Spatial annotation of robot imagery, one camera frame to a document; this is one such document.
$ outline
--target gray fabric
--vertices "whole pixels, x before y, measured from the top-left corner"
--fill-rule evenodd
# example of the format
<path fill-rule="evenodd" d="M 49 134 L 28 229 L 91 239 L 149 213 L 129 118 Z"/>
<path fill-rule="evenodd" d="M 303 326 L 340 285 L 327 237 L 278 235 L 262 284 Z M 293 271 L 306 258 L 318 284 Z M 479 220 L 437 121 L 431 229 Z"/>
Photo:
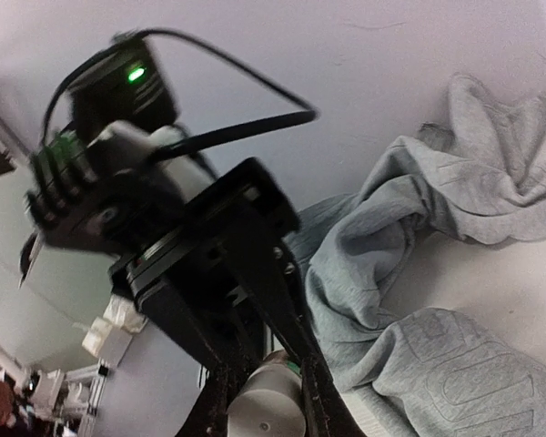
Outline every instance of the gray fabric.
<path fill-rule="evenodd" d="M 546 369 L 466 316 L 380 308 L 420 229 L 492 244 L 546 238 L 546 96 L 497 103 L 476 80 L 450 85 L 452 133 L 400 137 L 356 196 L 302 214 L 288 239 L 341 391 L 396 436 L 546 437 Z"/>

